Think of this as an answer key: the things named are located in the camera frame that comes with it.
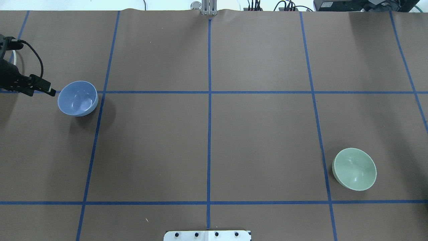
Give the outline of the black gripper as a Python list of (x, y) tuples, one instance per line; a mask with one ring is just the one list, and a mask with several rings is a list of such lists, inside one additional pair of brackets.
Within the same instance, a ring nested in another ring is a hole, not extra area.
[(4, 59), (0, 62), (0, 87), (30, 97), (34, 95), (34, 91), (43, 92), (51, 97), (56, 95), (56, 90), (51, 87), (49, 81), (34, 74), (30, 74), (29, 77), (22, 75), (16, 65)]

